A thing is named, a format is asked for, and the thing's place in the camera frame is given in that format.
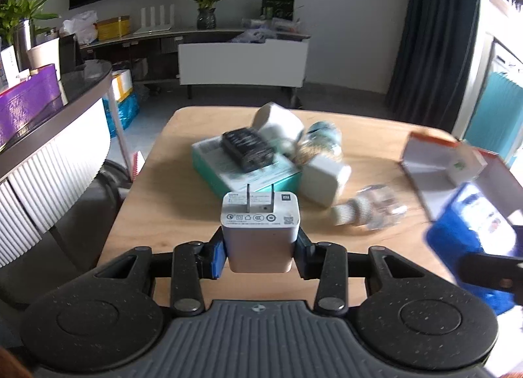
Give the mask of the person's left hand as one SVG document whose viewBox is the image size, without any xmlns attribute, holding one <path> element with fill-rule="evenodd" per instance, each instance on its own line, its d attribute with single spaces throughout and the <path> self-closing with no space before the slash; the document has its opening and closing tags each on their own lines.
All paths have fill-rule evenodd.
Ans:
<svg viewBox="0 0 523 378">
<path fill-rule="evenodd" d="M 0 378 L 32 378 L 32 374 L 7 349 L 0 348 Z"/>
</svg>

